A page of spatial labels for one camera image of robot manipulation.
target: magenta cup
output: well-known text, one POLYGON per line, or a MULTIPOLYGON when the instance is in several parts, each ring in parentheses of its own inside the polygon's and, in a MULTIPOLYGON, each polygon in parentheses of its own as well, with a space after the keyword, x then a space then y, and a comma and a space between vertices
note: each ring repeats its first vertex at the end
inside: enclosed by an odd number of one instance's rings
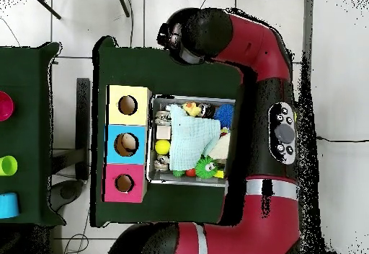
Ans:
POLYGON ((0 121, 8 119, 14 111, 14 103, 11 97, 0 91, 0 121))

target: yellow ball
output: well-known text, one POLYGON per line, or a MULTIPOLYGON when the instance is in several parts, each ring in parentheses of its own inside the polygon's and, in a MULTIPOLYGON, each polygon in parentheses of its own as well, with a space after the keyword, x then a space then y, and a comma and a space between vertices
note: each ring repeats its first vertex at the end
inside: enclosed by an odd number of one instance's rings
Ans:
POLYGON ((159 139, 155 144, 155 150, 160 155, 165 155, 169 152, 170 143, 166 139, 159 139))

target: shape sorter box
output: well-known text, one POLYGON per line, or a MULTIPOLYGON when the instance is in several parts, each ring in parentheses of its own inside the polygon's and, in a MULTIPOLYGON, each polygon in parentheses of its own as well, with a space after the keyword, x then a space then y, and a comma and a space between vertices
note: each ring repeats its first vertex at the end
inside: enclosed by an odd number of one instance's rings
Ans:
POLYGON ((147 189, 144 165, 107 164, 105 169, 104 202, 142 202, 147 189), (121 175, 127 175, 133 181, 133 187, 128 192, 119 191, 116 187, 116 180, 121 175))
POLYGON ((137 164, 144 165, 146 157, 147 127, 108 125, 107 127, 107 164, 137 164), (115 139, 124 133, 137 138, 138 148, 131 156, 121 156, 115 151, 115 139))
POLYGON ((147 87, 129 87, 121 85, 107 86, 107 101, 109 105, 108 123, 110 125, 147 126, 148 105, 150 103, 151 91, 147 87), (130 96, 134 101, 134 111, 125 115, 120 110, 120 101, 130 96))

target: wire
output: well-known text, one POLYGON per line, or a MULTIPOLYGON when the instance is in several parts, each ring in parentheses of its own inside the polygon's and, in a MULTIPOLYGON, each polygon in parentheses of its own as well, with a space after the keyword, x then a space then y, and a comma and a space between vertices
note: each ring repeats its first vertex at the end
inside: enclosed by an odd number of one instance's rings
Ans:
POLYGON ((132 1, 128 0, 128 3, 130 4, 130 16, 131 16, 131 29, 130 29, 130 47, 132 47, 132 39, 133 39, 133 26, 134 26, 134 20, 133 20, 133 11, 132 11, 132 1))
MULTIPOLYGON (((86 228, 87 228, 87 222, 89 222, 89 212, 87 213, 87 218, 86 218, 86 222, 84 224, 84 232, 82 233, 84 235, 84 233, 86 232, 86 228)), ((87 239, 87 245, 86 247, 83 249, 83 250, 86 250, 87 247, 89 246, 89 239, 87 238, 87 236, 85 235, 85 238, 87 239)), ((81 250, 81 247, 82 247, 82 242, 84 241, 84 238, 81 239, 81 243, 79 244, 79 248, 78 248, 78 251, 77 251, 77 254, 79 254, 80 252, 82 252, 83 250, 81 250)))
POLYGON ((75 234, 66 243, 66 248, 64 249, 64 254, 72 254, 72 253, 77 253, 78 254, 78 253, 80 253, 82 251, 85 251, 88 246, 89 246, 89 239, 87 238, 87 236, 85 234, 75 234), (82 250, 80 250, 81 249, 81 246, 79 246, 79 249, 77 251, 66 252, 68 250, 69 243, 71 242, 71 240, 73 240, 73 238, 75 238, 75 236, 82 236, 81 243, 82 243, 83 239, 85 238, 87 240, 86 247, 84 247, 82 250))
POLYGON ((334 141, 331 139, 325 139, 324 137, 317 136, 316 139, 318 141, 328 141, 330 143, 368 143, 369 139, 363 139, 362 141, 334 141))
POLYGON ((8 28, 9 28, 10 32, 13 34, 13 36, 14 36, 15 40, 16 40, 16 41, 17 41, 17 43, 18 43, 18 46, 20 47, 20 44, 19 44, 19 42, 18 42, 18 39, 17 39, 17 37, 15 36, 15 34, 13 33, 13 30, 9 27, 8 23, 5 21, 5 19, 4 19, 4 18, 0 17, 0 19, 2 19, 2 20, 5 22, 5 25, 6 25, 6 26, 8 26, 8 28))
POLYGON ((204 0, 203 1, 203 4, 201 5, 201 7, 200 7, 200 9, 202 9, 203 8, 203 5, 204 5, 204 3, 206 2, 206 0, 204 0))
POLYGON ((63 173, 56 173, 55 175, 58 175, 60 177, 65 177, 65 178, 71 178, 71 179, 75 179, 76 178, 75 175, 64 175, 63 173))

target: yellow rubber duck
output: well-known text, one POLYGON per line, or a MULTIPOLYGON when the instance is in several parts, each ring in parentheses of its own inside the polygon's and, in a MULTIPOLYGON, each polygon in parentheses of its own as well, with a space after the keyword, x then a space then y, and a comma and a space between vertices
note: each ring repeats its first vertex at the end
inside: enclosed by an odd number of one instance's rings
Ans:
POLYGON ((182 108, 192 117, 197 116, 201 111, 201 108, 197 107, 195 102, 186 102, 182 108))

